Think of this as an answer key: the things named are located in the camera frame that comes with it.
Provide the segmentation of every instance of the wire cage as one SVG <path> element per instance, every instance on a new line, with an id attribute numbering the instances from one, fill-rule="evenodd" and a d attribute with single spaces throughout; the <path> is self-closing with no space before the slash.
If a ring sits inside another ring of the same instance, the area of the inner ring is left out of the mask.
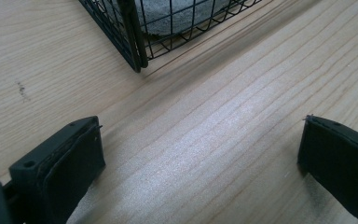
<path id="1" fill-rule="evenodd" d="M 79 0 L 135 72 L 262 0 Z"/>

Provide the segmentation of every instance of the metal wire grid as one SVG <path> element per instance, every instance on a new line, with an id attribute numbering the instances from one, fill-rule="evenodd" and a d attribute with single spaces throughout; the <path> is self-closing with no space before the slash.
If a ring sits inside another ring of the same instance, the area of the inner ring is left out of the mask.
<path id="1" fill-rule="evenodd" d="M 170 12 L 153 21 L 148 21 L 146 18 L 144 0 L 139 0 L 142 15 L 137 15 L 134 0 L 117 0 L 119 7 L 117 4 L 113 4 L 112 0 L 79 1 L 100 25 L 130 66 L 136 72 L 139 72 L 141 67 L 147 67 L 147 61 L 183 46 L 188 41 L 253 7 L 262 0 L 229 0 L 225 7 L 218 10 L 214 8 L 216 0 L 193 0 L 191 6 L 180 10 L 173 9 L 173 0 L 167 0 L 170 4 Z M 210 16 L 201 21 L 196 21 L 196 7 L 206 2 L 212 3 Z M 180 31 L 174 31 L 173 17 L 185 10 L 192 10 L 191 25 Z M 170 33 L 168 35 L 150 34 L 148 32 L 149 26 L 162 20 L 170 21 Z"/>

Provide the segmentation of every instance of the wood grain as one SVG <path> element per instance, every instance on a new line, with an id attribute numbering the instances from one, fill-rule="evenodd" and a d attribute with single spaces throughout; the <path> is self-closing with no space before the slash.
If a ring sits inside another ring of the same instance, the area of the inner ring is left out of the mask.
<path id="1" fill-rule="evenodd" d="M 98 115 L 107 166 L 69 223 L 358 222 L 296 167 L 307 114 L 358 131 L 358 1 L 265 0 L 149 64 L 77 1 L 0 0 L 0 180 Z"/>

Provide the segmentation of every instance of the gray cloth inside cage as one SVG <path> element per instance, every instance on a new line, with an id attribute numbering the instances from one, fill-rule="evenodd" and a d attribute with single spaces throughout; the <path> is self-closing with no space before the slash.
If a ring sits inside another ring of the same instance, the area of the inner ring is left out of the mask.
<path id="1" fill-rule="evenodd" d="M 106 11 L 114 18 L 114 8 L 118 10 L 117 0 L 103 0 Z M 135 0 L 138 17 L 145 32 L 151 35 L 169 35 L 179 33 L 192 27 L 193 22 L 207 20 L 212 14 L 227 6 L 230 0 L 143 0 L 143 7 L 140 0 Z"/>

